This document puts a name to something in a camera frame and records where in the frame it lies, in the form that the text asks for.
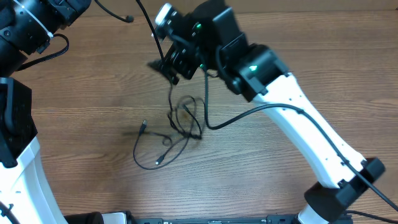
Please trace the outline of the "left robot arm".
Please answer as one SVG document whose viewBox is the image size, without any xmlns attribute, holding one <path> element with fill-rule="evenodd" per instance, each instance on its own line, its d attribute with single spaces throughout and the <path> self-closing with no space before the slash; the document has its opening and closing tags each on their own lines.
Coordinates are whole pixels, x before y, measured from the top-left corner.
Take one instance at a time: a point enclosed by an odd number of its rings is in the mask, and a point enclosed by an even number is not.
<svg viewBox="0 0 398 224">
<path fill-rule="evenodd" d="M 12 77 L 56 53 L 29 62 L 59 29 L 72 25 L 90 6 L 82 0 L 1 1 L 1 223 L 134 223 L 129 211 L 63 215 L 45 176 L 37 128 L 32 117 L 32 90 Z"/>
</svg>

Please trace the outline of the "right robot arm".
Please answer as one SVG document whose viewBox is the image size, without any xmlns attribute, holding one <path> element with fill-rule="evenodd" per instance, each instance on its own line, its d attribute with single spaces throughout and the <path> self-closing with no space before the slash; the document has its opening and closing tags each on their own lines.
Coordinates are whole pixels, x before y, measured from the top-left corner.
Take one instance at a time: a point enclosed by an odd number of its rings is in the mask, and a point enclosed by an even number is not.
<svg viewBox="0 0 398 224">
<path fill-rule="evenodd" d="M 266 45 L 251 44 L 224 1 L 205 1 L 188 14 L 164 4 L 155 33 L 172 46 L 161 71 L 177 83 L 198 68 L 216 70 L 227 88 L 263 111 L 301 152 L 317 181 L 297 223 L 333 223 L 385 171 L 347 144 L 311 104 L 294 74 Z"/>
</svg>

